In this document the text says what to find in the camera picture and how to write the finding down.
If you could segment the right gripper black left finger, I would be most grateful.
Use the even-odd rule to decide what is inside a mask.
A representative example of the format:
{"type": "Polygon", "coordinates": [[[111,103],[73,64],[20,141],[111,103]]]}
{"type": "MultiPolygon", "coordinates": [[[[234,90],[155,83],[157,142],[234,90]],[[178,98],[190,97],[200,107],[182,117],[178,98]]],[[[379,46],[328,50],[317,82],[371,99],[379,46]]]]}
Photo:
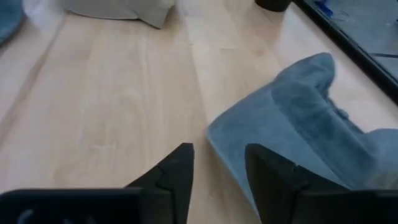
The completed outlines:
{"type": "Polygon", "coordinates": [[[139,224],[187,224],[194,159],[193,144],[184,142],[126,186],[142,189],[139,224]]]}

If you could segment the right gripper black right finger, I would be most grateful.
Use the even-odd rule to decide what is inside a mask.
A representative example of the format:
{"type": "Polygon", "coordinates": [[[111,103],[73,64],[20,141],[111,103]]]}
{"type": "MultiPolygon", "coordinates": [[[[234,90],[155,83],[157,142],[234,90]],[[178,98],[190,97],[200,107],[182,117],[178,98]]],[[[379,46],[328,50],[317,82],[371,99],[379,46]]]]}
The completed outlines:
{"type": "Polygon", "coordinates": [[[260,144],[246,146],[245,166],[262,224],[293,224],[297,198],[304,191],[346,190],[260,144]]]}

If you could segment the blue-grey baseball cap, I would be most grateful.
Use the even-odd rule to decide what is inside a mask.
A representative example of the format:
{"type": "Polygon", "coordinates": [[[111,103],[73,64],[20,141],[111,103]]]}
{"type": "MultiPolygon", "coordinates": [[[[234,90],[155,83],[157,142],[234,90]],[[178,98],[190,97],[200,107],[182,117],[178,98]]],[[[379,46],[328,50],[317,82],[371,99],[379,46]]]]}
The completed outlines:
{"type": "Polygon", "coordinates": [[[293,224],[398,224],[398,129],[362,131],[335,105],[328,53],[295,62],[219,115],[208,141],[254,202],[245,148],[260,144],[346,190],[304,191],[293,224]]]}
{"type": "Polygon", "coordinates": [[[0,46],[12,37],[24,18],[22,0],[0,0],[0,46]]]}

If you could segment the khaki baseball cap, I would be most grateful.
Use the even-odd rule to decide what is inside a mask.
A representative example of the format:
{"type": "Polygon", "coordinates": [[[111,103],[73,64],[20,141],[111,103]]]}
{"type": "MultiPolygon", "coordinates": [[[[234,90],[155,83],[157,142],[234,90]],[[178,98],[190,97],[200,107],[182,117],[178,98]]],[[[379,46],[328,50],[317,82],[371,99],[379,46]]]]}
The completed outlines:
{"type": "Polygon", "coordinates": [[[64,8],[75,14],[99,19],[141,20],[158,29],[176,0],[63,0],[64,8]]]}

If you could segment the green potted plant black pot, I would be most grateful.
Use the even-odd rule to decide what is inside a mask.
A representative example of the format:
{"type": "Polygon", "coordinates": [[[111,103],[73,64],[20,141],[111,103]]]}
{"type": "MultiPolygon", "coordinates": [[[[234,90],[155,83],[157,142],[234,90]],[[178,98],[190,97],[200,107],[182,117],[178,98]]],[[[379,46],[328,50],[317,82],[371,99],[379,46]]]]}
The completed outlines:
{"type": "Polygon", "coordinates": [[[273,12],[284,12],[289,7],[292,0],[254,0],[263,9],[273,12]]]}

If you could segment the black aluminium table frame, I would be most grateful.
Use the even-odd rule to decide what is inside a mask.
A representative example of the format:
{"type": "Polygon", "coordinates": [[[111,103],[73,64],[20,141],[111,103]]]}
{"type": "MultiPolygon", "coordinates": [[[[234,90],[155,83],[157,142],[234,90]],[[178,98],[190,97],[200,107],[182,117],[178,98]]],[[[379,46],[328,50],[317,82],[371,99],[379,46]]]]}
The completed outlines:
{"type": "Polygon", "coordinates": [[[348,34],[334,25],[324,13],[306,3],[305,0],[293,0],[293,2],[398,106],[398,78],[373,59],[371,54],[360,47],[348,34]]]}

